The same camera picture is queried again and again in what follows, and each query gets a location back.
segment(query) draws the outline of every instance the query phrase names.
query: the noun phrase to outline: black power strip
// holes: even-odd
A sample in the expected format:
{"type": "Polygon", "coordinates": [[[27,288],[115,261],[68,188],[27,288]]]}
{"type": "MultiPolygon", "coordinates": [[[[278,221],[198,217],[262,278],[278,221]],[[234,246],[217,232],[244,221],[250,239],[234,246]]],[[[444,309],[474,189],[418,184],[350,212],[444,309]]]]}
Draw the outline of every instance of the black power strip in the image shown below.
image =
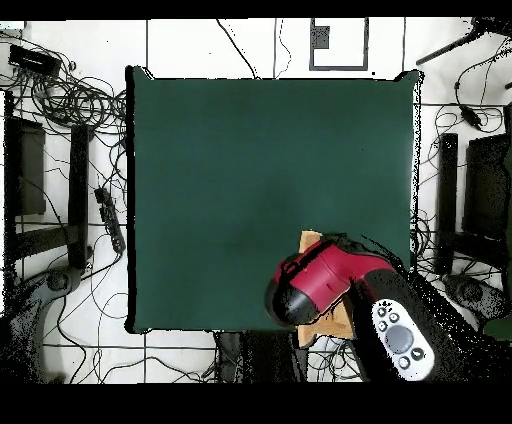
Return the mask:
{"type": "Polygon", "coordinates": [[[94,190],[94,195],[96,196],[96,201],[101,205],[101,220],[105,223],[105,228],[110,235],[112,248],[114,252],[120,255],[126,250],[126,243],[121,233],[121,226],[117,220],[116,208],[110,193],[105,188],[98,188],[94,190]]]}
{"type": "Polygon", "coordinates": [[[23,47],[12,45],[9,64],[19,66],[27,71],[47,77],[57,77],[62,61],[40,52],[33,52],[23,47]]]}

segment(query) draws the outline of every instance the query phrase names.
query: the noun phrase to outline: white tile floor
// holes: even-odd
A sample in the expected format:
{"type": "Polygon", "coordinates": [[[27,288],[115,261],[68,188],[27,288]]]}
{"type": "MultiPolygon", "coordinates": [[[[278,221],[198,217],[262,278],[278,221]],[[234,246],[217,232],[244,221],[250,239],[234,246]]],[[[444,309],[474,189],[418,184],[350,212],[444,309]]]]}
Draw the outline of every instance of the white tile floor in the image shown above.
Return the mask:
{"type": "MultiPolygon", "coordinates": [[[[323,24],[329,25],[329,20],[324,21],[323,24]]],[[[277,19],[275,70],[274,19],[228,20],[223,23],[259,77],[271,78],[274,73],[280,73],[280,78],[393,79],[404,69],[416,69],[415,61],[421,56],[467,32],[470,28],[469,21],[470,18],[370,18],[369,67],[366,72],[309,71],[309,19],[277,19]]],[[[112,86],[116,94],[125,88],[124,70],[127,65],[147,65],[155,77],[251,76],[247,65],[214,20],[153,20],[148,22],[147,35],[146,50],[146,21],[29,22],[23,34],[26,39],[62,52],[76,62],[75,76],[94,76],[103,79],[112,86]]],[[[485,36],[421,67],[425,72],[421,99],[422,160],[427,157],[430,144],[435,138],[436,112],[442,104],[455,101],[453,86],[458,75],[478,60],[492,56],[502,41],[503,37],[500,36],[485,36]]],[[[6,52],[6,45],[0,44],[0,73],[4,74],[11,72],[9,66],[5,64],[6,52]]],[[[484,104],[504,105],[512,100],[512,90],[504,90],[504,85],[512,81],[512,74],[507,72],[510,60],[504,58],[493,65],[488,76],[484,104]]],[[[463,103],[480,104],[486,70],[486,66],[479,67],[468,72],[463,78],[460,88],[463,103]]],[[[99,81],[89,82],[108,89],[108,86],[99,81]]],[[[33,110],[28,100],[23,102],[23,108],[33,110]]],[[[460,115],[457,107],[447,106],[445,110],[452,111],[456,116],[460,115]]],[[[438,124],[450,122],[450,119],[453,118],[444,116],[438,124]]],[[[468,140],[480,134],[464,123],[458,125],[456,130],[459,133],[462,164],[468,140]]],[[[102,140],[106,143],[117,141],[111,136],[104,136],[102,140]]],[[[67,175],[69,165],[58,160],[68,160],[68,143],[50,134],[46,143],[48,154],[45,156],[45,169],[60,168],[62,173],[67,175]]],[[[108,148],[97,139],[92,143],[90,159],[101,173],[106,176],[110,174],[108,148]]],[[[103,177],[98,176],[99,172],[95,168],[91,166],[90,169],[90,184],[93,187],[98,185],[98,180],[103,181],[103,177]]],[[[119,168],[124,171],[125,163],[121,162],[119,168]]],[[[435,172],[429,164],[422,166],[420,181],[435,172]]],[[[459,184],[462,190],[464,168],[460,169],[460,177],[459,184]]],[[[420,190],[419,206],[429,216],[434,214],[436,185],[436,179],[432,178],[423,184],[420,190]]],[[[66,222],[67,181],[59,171],[48,172],[45,174],[45,189],[62,221],[66,222]]],[[[117,205],[123,205],[121,192],[115,190],[115,195],[118,199],[117,205]]],[[[90,196],[89,202],[89,239],[94,241],[104,234],[104,230],[101,225],[95,225],[101,224],[101,220],[93,195],[90,196]]],[[[459,225],[462,206],[458,205],[459,225]]],[[[126,222],[126,214],[121,213],[119,219],[122,223],[126,222]]],[[[55,223],[55,217],[48,208],[44,217],[25,217],[24,222],[24,230],[27,231],[39,228],[36,223],[55,223]]],[[[56,249],[28,258],[23,263],[20,261],[17,264],[18,272],[30,276],[41,271],[51,260],[64,252],[65,249],[56,249]]],[[[95,269],[109,264],[115,257],[107,237],[99,239],[95,252],[95,269]]],[[[187,372],[201,373],[206,370],[214,355],[214,342],[209,333],[153,331],[147,336],[126,333],[126,295],[122,294],[127,291],[126,264],[124,258],[105,277],[105,273],[94,276],[92,281],[87,281],[68,296],[63,331],[86,346],[87,352],[86,362],[74,382],[98,382],[98,377],[93,372],[93,358],[98,357],[98,354],[95,356],[98,345],[102,346],[100,378],[105,379],[106,383],[171,382],[180,377],[179,373],[166,369],[154,359],[144,362],[145,357],[159,358],[164,363],[187,372]],[[99,286],[94,291],[93,299],[91,288],[97,285],[99,286]],[[104,316],[99,327],[101,314],[95,301],[101,308],[108,302],[105,312],[118,319],[104,316]],[[183,349],[186,347],[202,350],[183,349]],[[129,364],[133,366],[109,372],[114,366],[129,364]]],[[[499,286],[499,279],[493,280],[493,285],[499,286]]],[[[55,302],[45,322],[45,358],[50,371],[64,371],[69,381],[82,361],[83,353],[64,340],[54,328],[61,308],[62,300],[55,302]]],[[[472,321],[469,312],[462,309],[460,311],[472,321]]],[[[311,350],[325,350],[325,344],[325,339],[320,339],[311,350]]],[[[328,349],[336,348],[335,343],[327,344],[328,349]]],[[[316,365],[311,363],[318,366],[321,358],[312,361],[317,361],[316,365]]],[[[308,375],[310,379],[316,381],[317,375],[314,370],[310,370],[308,375]]]]}

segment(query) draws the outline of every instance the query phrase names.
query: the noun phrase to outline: black cable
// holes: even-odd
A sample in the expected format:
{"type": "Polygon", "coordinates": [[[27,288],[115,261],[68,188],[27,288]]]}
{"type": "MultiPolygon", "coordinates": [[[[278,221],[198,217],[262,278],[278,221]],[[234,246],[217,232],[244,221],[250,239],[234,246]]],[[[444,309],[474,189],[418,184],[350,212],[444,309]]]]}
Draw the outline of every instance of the black cable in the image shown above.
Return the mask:
{"type": "Polygon", "coordinates": [[[105,374],[105,377],[103,377],[101,379],[101,383],[100,384],[105,384],[105,380],[107,379],[108,375],[112,371],[117,370],[117,369],[122,369],[122,368],[131,368],[131,367],[134,367],[136,365],[142,364],[144,361],[148,361],[148,360],[157,361],[159,364],[163,365],[165,368],[167,368],[167,369],[169,369],[171,371],[180,373],[180,374],[182,374],[182,377],[187,377],[191,381],[196,381],[198,383],[207,383],[208,382],[208,380],[202,380],[201,376],[197,372],[185,372],[185,371],[180,370],[179,368],[175,368],[175,367],[173,367],[171,365],[166,364],[161,359],[159,359],[159,358],[157,358],[155,356],[148,356],[146,359],[141,359],[140,361],[133,362],[133,363],[128,364],[128,365],[117,365],[117,366],[114,366],[114,367],[110,368],[107,371],[107,373],[105,374]]]}
{"type": "Polygon", "coordinates": [[[501,125],[503,124],[503,114],[502,112],[498,109],[498,108],[495,108],[495,107],[482,107],[482,103],[483,103],[483,99],[484,99],[484,96],[485,96],[485,90],[487,88],[487,77],[489,75],[489,71],[491,69],[491,66],[494,62],[496,62],[498,59],[500,59],[501,57],[503,56],[506,56],[508,55],[509,53],[512,52],[512,49],[505,49],[503,50],[502,52],[499,52],[500,49],[503,47],[503,45],[505,45],[505,43],[509,42],[509,38],[505,38],[505,40],[500,44],[500,46],[498,47],[498,49],[496,50],[496,53],[481,61],[481,62],[478,62],[474,65],[471,65],[469,67],[467,67],[464,71],[461,72],[461,74],[459,75],[459,78],[457,79],[457,81],[455,82],[455,85],[454,85],[454,90],[455,90],[455,99],[457,101],[457,104],[461,110],[461,115],[462,117],[464,118],[464,120],[469,124],[471,125],[473,128],[483,132],[483,133],[493,133],[495,131],[497,131],[501,125]],[[474,108],[471,108],[467,105],[464,105],[461,103],[460,99],[459,99],[459,89],[460,89],[460,82],[461,82],[461,79],[462,77],[467,73],[469,72],[471,69],[475,69],[476,67],[478,66],[482,66],[484,65],[485,63],[487,62],[490,62],[489,64],[489,67],[487,68],[487,72],[485,74],[485,81],[484,81],[484,88],[483,88],[483,92],[482,92],[482,97],[480,99],[480,110],[475,110],[474,108]],[[479,116],[479,114],[483,114],[484,117],[486,118],[486,123],[483,125],[483,126],[486,126],[487,125],[487,122],[488,122],[488,119],[489,119],[489,116],[493,116],[491,114],[489,114],[488,112],[486,111],[496,111],[500,117],[500,125],[498,126],[498,128],[494,129],[494,130],[484,130],[482,129],[482,120],[479,116]]]}
{"type": "Polygon", "coordinates": [[[70,342],[71,344],[75,345],[76,347],[80,348],[80,350],[83,352],[84,354],[84,358],[82,359],[82,362],[80,363],[80,365],[78,366],[78,368],[76,369],[75,373],[73,374],[73,376],[71,377],[71,380],[69,380],[69,384],[72,384],[73,383],[73,380],[75,379],[76,375],[78,374],[78,371],[80,371],[80,369],[82,368],[82,366],[84,365],[85,363],[85,360],[87,359],[87,351],[85,350],[85,348],[81,345],[79,345],[77,342],[75,342],[74,340],[70,339],[68,336],[66,336],[64,334],[64,332],[62,331],[62,329],[60,328],[60,323],[61,323],[61,318],[62,318],[62,315],[64,314],[64,310],[66,309],[66,303],[67,303],[67,297],[64,296],[64,303],[62,305],[62,309],[60,311],[60,314],[59,314],[59,317],[57,318],[57,329],[59,330],[59,333],[62,337],[64,337],[68,342],[70,342]]]}
{"type": "Polygon", "coordinates": [[[47,270],[48,270],[48,269],[50,269],[50,267],[52,266],[52,264],[53,264],[55,261],[59,260],[59,259],[60,259],[60,258],[62,258],[63,256],[66,256],[67,254],[68,254],[68,252],[64,252],[62,255],[57,256],[53,261],[51,261],[51,262],[48,264],[48,266],[46,267],[46,269],[47,269],[47,270]]]}
{"type": "Polygon", "coordinates": [[[292,54],[290,53],[290,50],[288,50],[288,47],[286,47],[283,43],[283,40],[281,39],[281,33],[283,31],[283,24],[284,24],[284,18],[281,19],[281,28],[279,28],[279,43],[281,46],[285,48],[285,50],[288,52],[288,63],[286,64],[286,68],[282,71],[279,71],[279,74],[277,74],[276,79],[279,78],[279,76],[288,70],[288,67],[290,66],[290,62],[292,61],[292,54]]]}
{"type": "MultiPolygon", "coordinates": [[[[121,258],[121,255],[118,255],[118,256],[116,257],[116,259],[115,259],[115,260],[114,260],[110,265],[108,265],[108,266],[106,266],[106,267],[104,267],[104,268],[102,268],[102,269],[100,269],[100,270],[98,270],[98,271],[94,272],[93,274],[90,274],[88,277],[84,277],[84,278],[82,278],[81,280],[83,281],[83,280],[85,280],[85,279],[89,278],[89,277],[90,277],[90,276],[92,276],[92,275],[95,275],[95,274],[97,274],[97,273],[99,273],[99,272],[105,271],[106,269],[108,269],[108,268],[110,268],[110,267],[114,266],[117,262],[119,262],[119,259],[120,259],[120,258],[121,258]]],[[[97,288],[101,285],[101,283],[102,283],[102,282],[103,282],[103,278],[100,280],[100,282],[99,282],[98,284],[96,284],[96,287],[94,287],[94,290],[97,290],[97,288]]],[[[91,295],[90,295],[90,294],[89,294],[87,297],[85,297],[85,298],[84,298],[84,299],[83,299],[83,300],[82,300],[82,301],[81,301],[77,306],[75,306],[75,308],[74,308],[74,309],[73,309],[69,314],[67,314],[67,315],[66,315],[66,316],[61,320],[61,323],[62,323],[64,320],[66,320],[66,319],[67,319],[71,314],[73,314],[73,312],[75,312],[75,311],[76,311],[80,306],[82,306],[82,305],[84,304],[84,302],[85,302],[87,299],[89,299],[89,297],[91,297],[91,295]]],[[[52,328],[51,328],[51,329],[50,329],[50,330],[49,330],[49,331],[48,331],[48,332],[43,336],[43,340],[48,336],[48,334],[50,334],[50,333],[51,333],[53,330],[55,330],[56,328],[57,328],[57,326],[52,327],[52,328]]]]}
{"type": "Polygon", "coordinates": [[[116,259],[114,259],[114,262],[112,262],[110,265],[104,266],[103,268],[99,269],[98,271],[94,271],[93,273],[91,273],[91,274],[89,274],[89,275],[87,275],[85,277],[82,277],[81,281],[87,280],[88,278],[91,278],[93,275],[96,275],[96,274],[98,274],[98,273],[100,273],[102,271],[105,271],[106,269],[109,269],[110,267],[112,267],[115,264],[117,264],[121,260],[122,257],[123,257],[122,254],[121,255],[117,255],[116,259]]]}
{"type": "MultiPolygon", "coordinates": [[[[98,304],[96,304],[96,306],[98,307],[99,311],[100,311],[100,319],[98,320],[98,348],[97,348],[97,352],[98,352],[98,355],[99,355],[99,352],[101,351],[100,349],[100,328],[101,328],[101,319],[103,318],[103,315],[106,315],[108,316],[109,318],[112,318],[112,319],[123,319],[123,318],[126,318],[127,315],[124,315],[122,317],[111,317],[110,315],[106,314],[105,313],[105,308],[107,307],[108,303],[116,296],[119,296],[119,295],[126,295],[128,296],[128,293],[114,293],[112,296],[109,297],[109,299],[105,302],[105,305],[103,305],[103,308],[99,308],[98,304]]],[[[96,376],[98,377],[98,384],[100,383],[101,381],[101,356],[100,358],[98,359],[98,373],[96,374],[96,376]]]]}
{"type": "MultiPolygon", "coordinates": [[[[77,79],[71,75],[70,70],[68,69],[69,66],[66,66],[66,61],[63,59],[63,57],[67,59],[68,64],[72,63],[69,58],[67,58],[67,56],[63,55],[62,53],[45,49],[44,47],[28,40],[24,40],[21,37],[14,38],[26,41],[34,45],[36,49],[39,49],[53,57],[57,57],[62,61],[61,73],[64,75],[63,78],[60,76],[55,78],[35,78],[33,74],[27,74],[23,70],[20,70],[17,75],[17,79],[21,77],[23,81],[22,92],[26,90],[28,81],[32,79],[33,84],[30,88],[30,91],[33,103],[38,109],[39,115],[46,119],[47,126],[51,128],[55,134],[61,135],[63,137],[65,135],[69,135],[69,133],[63,133],[62,131],[54,128],[52,122],[65,128],[71,128],[73,125],[87,123],[93,127],[95,132],[99,133],[104,133],[99,131],[99,128],[109,128],[110,126],[114,125],[117,127],[118,132],[109,132],[108,134],[119,136],[119,141],[125,140],[125,90],[115,95],[113,87],[102,79],[95,77],[84,77],[77,79]],[[88,81],[102,82],[109,87],[109,91],[111,93],[107,93],[92,86],[88,81]],[[59,96],[55,94],[55,92],[58,91],[62,91],[64,95],[59,96]]],[[[31,113],[33,116],[34,114],[37,114],[37,112],[33,111],[27,112],[31,113]]],[[[96,171],[102,175],[105,180],[107,180],[106,183],[111,182],[110,180],[112,180],[116,174],[120,175],[119,168],[117,167],[118,160],[119,158],[116,159],[116,166],[114,167],[113,175],[109,179],[107,179],[95,167],[96,171]]],[[[120,178],[126,180],[126,178],[122,175],[120,175],[120,178]]]]}
{"type": "Polygon", "coordinates": [[[327,371],[329,371],[329,373],[331,374],[333,382],[361,378],[361,374],[356,369],[354,369],[347,361],[347,359],[355,361],[355,358],[350,356],[354,355],[354,353],[351,350],[348,341],[342,340],[340,343],[337,343],[334,338],[328,337],[327,343],[329,341],[337,345],[336,349],[334,349],[331,352],[309,352],[308,354],[308,356],[313,354],[318,355],[322,358],[322,361],[320,362],[320,365],[318,367],[313,366],[308,361],[308,367],[316,371],[316,381],[322,381],[325,378],[327,371]],[[338,360],[342,361],[341,365],[337,365],[338,360]],[[350,376],[339,375],[340,373],[343,372],[345,367],[352,370],[354,374],[350,376]]]}
{"type": "Polygon", "coordinates": [[[234,42],[233,38],[231,37],[231,34],[228,32],[228,30],[220,23],[220,21],[218,19],[215,19],[215,21],[217,21],[217,25],[219,25],[219,27],[221,27],[222,31],[224,31],[224,33],[227,35],[227,37],[229,38],[229,41],[231,41],[231,44],[233,45],[233,47],[236,49],[236,51],[238,52],[238,54],[240,55],[240,57],[244,60],[244,62],[247,64],[247,66],[249,67],[249,69],[251,70],[251,74],[252,74],[252,77],[254,79],[256,79],[256,73],[254,72],[254,69],[252,68],[251,64],[247,61],[247,59],[245,58],[245,56],[243,55],[243,53],[240,51],[240,49],[238,48],[238,46],[236,45],[236,43],[234,42]]]}

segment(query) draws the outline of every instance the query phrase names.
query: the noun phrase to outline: tripod leg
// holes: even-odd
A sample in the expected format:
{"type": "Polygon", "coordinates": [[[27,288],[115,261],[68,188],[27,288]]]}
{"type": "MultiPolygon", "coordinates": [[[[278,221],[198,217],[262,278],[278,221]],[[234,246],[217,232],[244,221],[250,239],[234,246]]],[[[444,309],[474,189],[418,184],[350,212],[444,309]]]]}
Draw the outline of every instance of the tripod leg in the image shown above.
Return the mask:
{"type": "Polygon", "coordinates": [[[470,32],[465,37],[459,38],[457,41],[454,41],[451,44],[448,44],[447,46],[436,50],[435,52],[432,52],[425,57],[422,57],[418,61],[416,61],[416,66],[423,65],[426,62],[431,61],[432,59],[435,59],[436,57],[442,56],[445,53],[448,53],[452,51],[453,49],[463,46],[464,44],[470,43],[471,41],[475,41],[476,39],[480,38],[483,35],[483,33],[477,33],[477,32],[470,32]]]}

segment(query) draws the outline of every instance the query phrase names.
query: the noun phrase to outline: green square surface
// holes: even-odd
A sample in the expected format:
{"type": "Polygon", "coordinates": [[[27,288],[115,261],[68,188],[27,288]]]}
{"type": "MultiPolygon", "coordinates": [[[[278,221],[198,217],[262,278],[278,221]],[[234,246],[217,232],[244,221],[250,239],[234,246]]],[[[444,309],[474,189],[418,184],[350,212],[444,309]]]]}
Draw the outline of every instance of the green square surface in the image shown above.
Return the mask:
{"type": "Polygon", "coordinates": [[[154,80],[134,68],[135,329],[278,328],[264,292],[304,229],[410,262],[413,88],[154,80]]]}

